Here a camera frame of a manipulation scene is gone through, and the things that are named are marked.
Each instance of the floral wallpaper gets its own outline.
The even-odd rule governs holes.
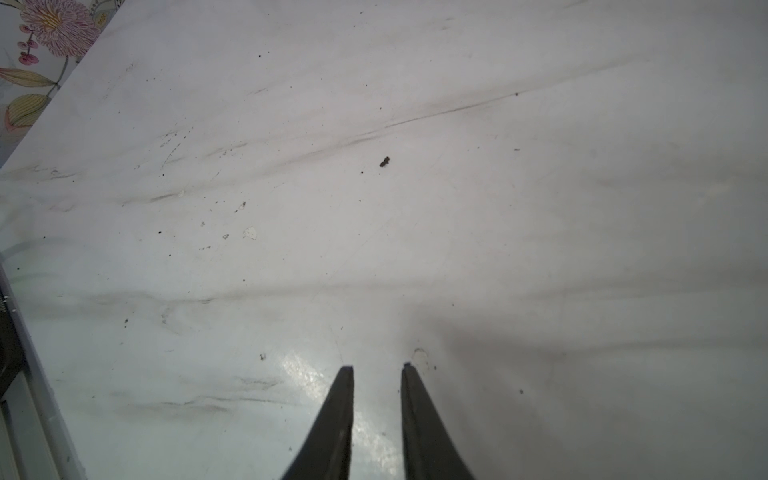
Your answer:
[[[0,0],[0,167],[123,1]]]

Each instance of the scratch mark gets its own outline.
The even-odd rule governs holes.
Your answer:
[[[153,202],[163,200],[164,198],[175,197],[175,196],[176,194],[165,194],[165,195],[160,195],[159,197],[152,197],[151,199],[149,199],[148,203],[152,204]]]
[[[241,141],[239,144],[235,145],[234,147],[219,147],[216,150],[214,150],[214,151],[212,151],[212,152],[210,152],[208,154],[205,154],[203,156],[203,158],[212,157],[215,154],[220,154],[221,152],[226,151],[226,150],[232,151],[232,150],[234,150],[236,148],[242,148],[242,147],[245,147],[246,145],[248,145],[248,142]]]
[[[506,98],[510,97],[517,97],[520,94],[529,93],[532,91],[542,90],[544,88],[554,87],[556,85],[565,83],[566,81],[571,81],[576,78],[585,77],[588,75],[596,74],[604,70],[608,70],[610,68],[616,68],[620,67],[622,65],[625,65],[632,60],[634,60],[635,55],[630,55],[622,58],[617,58],[612,61],[606,61],[605,63],[601,65],[581,65],[576,68],[570,68],[566,71],[563,71],[562,73],[555,73],[549,76],[549,78],[540,79],[540,78],[529,78],[529,79],[523,79],[520,81],[515,81],[513,85],[508,85],[505,90],[507,90],[508,93],[504,93],[498,96],[495,96],[493,98],[489,98],[488,100],[483,101],[477,101],[473,102],[471,104],[467,105],[460,105],[455,108],[449,108],[446,110],[441,110],[435,113],[421,115],[415,118],[410,118],[408,120],[398,121],[393,124],[385,125],[384,127],[381,127],[376,130],[368,131],[365,134],[361,135],[368,135],[375,133],[377,131],[386,130],[388,128],[398,127],[400,125],[409,124],[414,121],[419,120],[425,120],[426,118],[433,118],[438,117],[440,115],[445,114],[452,114],[457,111],[464,111],[469,110],[470,108],[476,108],[476,107],[482,107],[484,105],[492,104],[497,101],[505,100]]]
[[[168,159],[170,158],[170,156],[173,155],[174,152],[176,151],[176,149],[179,148],[180,146],[181,146],[181,142],[179,142],[179,144],[176,147],[174,147],[173,150],[170,151],[168,156],[165,158],[165,162],[163,162],[163,164],[160,166],[161,170],[163,170],[163,167],[165,167],[165,164],[166,164],[166,162],[168,162]]]

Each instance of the black object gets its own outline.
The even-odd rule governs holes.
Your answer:
[[[419,372],[410,363],[400,376],[402,454],[407,480],[473,480],[442,424]]]
[[[283,480],[344,480],[349,477],[354,391],[353,369],[343,366]]]
[[[349,477],[354,389],[353,369],[344,366],[283,480]],[[448,437],[419,372],[410,363],[402,368],[400,399],[406,480],[474,480]]]
[[[24,365],[24,351],[13,326],[5,292],[0,290],[0,396],[11,385]]]

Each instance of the white surface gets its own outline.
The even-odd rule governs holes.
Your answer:
[[[279,478],[342,364],[401,478],[411,358],[478,480],[765,478],[767,8],[128,2],[0,172],[89,478]]]

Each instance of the green leaf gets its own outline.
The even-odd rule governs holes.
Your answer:
[[[22,87],[51,87],[56,82],[39,73],[20,68],[0,68],[0,78]]]
[[[8,105],[7,119],[13,127],[31,127],[43,113],[48,102],[45,95],[29,94],[16,98]]]

